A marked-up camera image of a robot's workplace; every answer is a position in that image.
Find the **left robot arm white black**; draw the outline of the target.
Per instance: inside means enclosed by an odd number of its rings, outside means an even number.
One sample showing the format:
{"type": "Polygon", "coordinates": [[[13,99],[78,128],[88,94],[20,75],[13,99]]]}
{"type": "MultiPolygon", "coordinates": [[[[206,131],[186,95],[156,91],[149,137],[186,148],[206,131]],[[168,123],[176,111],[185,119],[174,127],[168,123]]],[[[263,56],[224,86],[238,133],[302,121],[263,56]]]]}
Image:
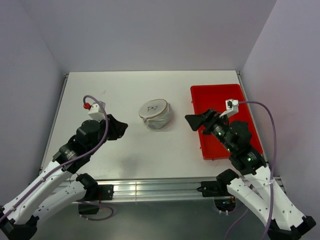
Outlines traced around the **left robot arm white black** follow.
{"type": "Polygon", "coordinates": [[[38,227],[72,202],[91,200],[98,183],[87,173],[76,177],[67,187],[53,191],[90,161],[106,141],[115,141],[128,124],[111,114],[100,121],[86,120],[69,141],[61,146],[43,172],[17,197],[0,208],[0,229],[9,240],[30,240],[38,227]]]}

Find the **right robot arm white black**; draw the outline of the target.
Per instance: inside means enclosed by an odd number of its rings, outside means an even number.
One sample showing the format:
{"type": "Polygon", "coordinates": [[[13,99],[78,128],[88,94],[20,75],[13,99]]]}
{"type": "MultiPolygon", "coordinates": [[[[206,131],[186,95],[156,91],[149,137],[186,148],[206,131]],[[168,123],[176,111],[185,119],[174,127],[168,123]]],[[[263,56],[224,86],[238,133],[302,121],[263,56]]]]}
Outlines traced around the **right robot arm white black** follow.
{"type": "Polygon", "coordinates": [[[271,240],[299,240],[316,226],[312,216],[303,214],[273,179],[264,157],[251,145],[252,134],[245,121],[228,122],[212,109],[188,114],[193,131],[214,136],[229,152],[235,170],[220,173],[211,186],[198,188],[203,194],[230,194],[239,199],[263,223],[271,240]]]}

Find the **white mesh laundry bag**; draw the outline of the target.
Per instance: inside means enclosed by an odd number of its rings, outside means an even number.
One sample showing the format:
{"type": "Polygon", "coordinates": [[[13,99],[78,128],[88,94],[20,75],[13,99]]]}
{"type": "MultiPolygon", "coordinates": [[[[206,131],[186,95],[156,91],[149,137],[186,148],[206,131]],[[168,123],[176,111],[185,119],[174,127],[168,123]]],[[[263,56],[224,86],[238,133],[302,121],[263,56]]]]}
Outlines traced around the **white mesh laundry bag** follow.
{"type": "Polygon", "coordinates": [[[152,131],[164,130],[169,126],[173,117],[170,104],[162,98],[144,103],[140,107],[138,115],[145,126],[152,131]]]}

